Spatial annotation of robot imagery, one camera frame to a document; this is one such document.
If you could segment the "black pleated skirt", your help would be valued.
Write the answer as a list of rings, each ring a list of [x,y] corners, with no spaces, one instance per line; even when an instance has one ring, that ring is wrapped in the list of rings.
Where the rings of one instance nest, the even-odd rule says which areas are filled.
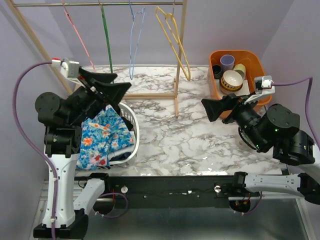
[[[131,121],[125,118],[124,116],[121,116],[121,119],[125,123],[127,129],[131,132],[134,129],[134,125],[131,123]]]

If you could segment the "white cloth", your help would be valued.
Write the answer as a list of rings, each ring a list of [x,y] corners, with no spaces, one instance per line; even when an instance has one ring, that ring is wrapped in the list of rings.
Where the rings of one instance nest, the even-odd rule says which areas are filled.
[[[132,147],[125,147],[125,148],[122,148],[122,149],[119,149],[119,150],[116,150],[114,152],[110,152],[107,156],[109,159],[112,159],[116,156],[120,156],[120,155],[123,155],[125,153],[131,153],[132,152]]]

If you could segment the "light blue wire hanger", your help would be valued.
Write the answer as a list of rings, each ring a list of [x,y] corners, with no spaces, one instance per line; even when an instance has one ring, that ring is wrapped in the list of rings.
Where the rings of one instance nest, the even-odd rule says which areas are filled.
[[[144,27],[146,8],[143,7],[139,11],[134,11],[132,1],[129,0],[129,8],[132,17],[132,25],[129,38],[129,78],[134,79],[136,58],[140,45],[140,39]]]

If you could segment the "green hanger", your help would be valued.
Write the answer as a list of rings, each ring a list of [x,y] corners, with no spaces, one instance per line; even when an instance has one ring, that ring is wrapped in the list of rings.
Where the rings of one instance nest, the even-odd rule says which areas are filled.
[[[109,32],[108,32],[108,24],[105,16],[104,6],[101,4],[100,1],[98,1],[100,11],[101,11],[101,17],[102,17],[102,24],[104,28],[104,34],[105,34],[105,40],[106,40],[106,46],[107,46],[107,53],[108,53],[108,60],[109,60],[109,68],[110,72],[113,73],[113,61],[112,61],[112,53],[111,53],[111,47],[110,47],[110,39],[109,39]]]

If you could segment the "pink wire hanger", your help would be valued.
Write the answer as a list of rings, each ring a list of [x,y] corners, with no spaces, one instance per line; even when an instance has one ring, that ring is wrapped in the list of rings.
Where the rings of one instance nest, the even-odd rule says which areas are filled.
[[[86,47],[86,45],[85,45],[85,43],[84,43],[81,35],[79,34],[79,31],[78,31],[77,27],[75,26],[75,24],[74,24],[74,22],[73,22],[73,20],[72,20],[72,18],[71,18],[71,16],[70,16],[70,14],[69,14],[69,11],[67,10],[67,8],[66,8],[66,6],[65,6],[65,2],[64,2],[63,0],[60,0],[60,2],[61,2],[61,4],[62,4],[63,11],[64,11],[64,14],[65,14],[67,20],[69,21],[70,25],[72,26],[75,34],[77,35],[77,37],[78,37],[78,39],[79,39],[79,41],[80,41],[80,43],[81,43],[81,45],[82,45],[85,53],[86,53],[86,55],[87,55],[87,57],[88,57],[88,59],[89,59],[89,62],[90,62],[90,64],[91,64],[92,68],[93,68],[93,71],[96,72],[96,67],[95,67],[95,65],[94,65],[94,63],[93,63],[93,60],[92,60],[92,58],[91,58],[91,55],[89,54],[88,49],[87,49],[87,47]]]

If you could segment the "yellow hanger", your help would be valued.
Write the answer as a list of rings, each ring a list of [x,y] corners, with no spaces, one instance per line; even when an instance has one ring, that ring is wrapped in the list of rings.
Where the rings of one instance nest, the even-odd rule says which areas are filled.
[[[163,16],[163,20],[167,26],[167,30],[171,33],[172,39],[168,34],[168,31],[166,30],[166,27],[163,23],[163,21],[160,18],[160,15]],[[180,38],[179,35],[179,29],[176,22],[176,19],[172,13],[165,12],[162,8],[157,6],[155,8],[155,16],[156,19],[163,30],[163,33],[177,59],[177,65],[181,68],[186,80],[188,82],[191,81],[191,69],[188,62],[187,55],[185,53],[184,47],[183,47],[183,41]]]

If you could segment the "blue denim skirt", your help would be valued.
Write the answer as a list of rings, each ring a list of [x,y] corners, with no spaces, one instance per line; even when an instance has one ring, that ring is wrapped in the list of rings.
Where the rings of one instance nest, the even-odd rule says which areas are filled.
[[[109,161],[110,162],[123,161],[123,160],[126,160],[130,155],[131,155],[130,152],[125,152],[125,153],[111,157]]]

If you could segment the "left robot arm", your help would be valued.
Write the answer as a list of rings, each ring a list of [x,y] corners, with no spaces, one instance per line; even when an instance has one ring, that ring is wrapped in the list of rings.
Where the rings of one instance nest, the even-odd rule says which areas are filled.
[[[99,197],[110,194],[106,173],[93,173],[79,196],[74,197],[74,177],[80,153],[82,123],[106,106],[116,106],[131,87],[116,83],[115,73],[93,73],[77,67],[62,67],[61,74],[79,85],[68,98],[45,92],[35,101],[38,121],[45,126],[44,156],[49,167],[47,209],[33,230],[38,239],[82,239],[89,213]]]

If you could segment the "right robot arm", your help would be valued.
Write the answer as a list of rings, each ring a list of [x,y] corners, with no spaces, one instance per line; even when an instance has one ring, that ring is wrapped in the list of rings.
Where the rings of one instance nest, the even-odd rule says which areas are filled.
[[[224,124],[236,123],[242,140],[258,153],[272,150],[272,157],[283,164],[302,170],[293,175],[259,175],[236,172],[226,193],[241,196],[246,193],[276,192],[320,203],[320,150],[316,142],[300,129],[300,116],[281,104],[274,104],[259,115],[248,96],[229,94],[221,100],[202,99],[208,120],[214,122],[225,111]]]

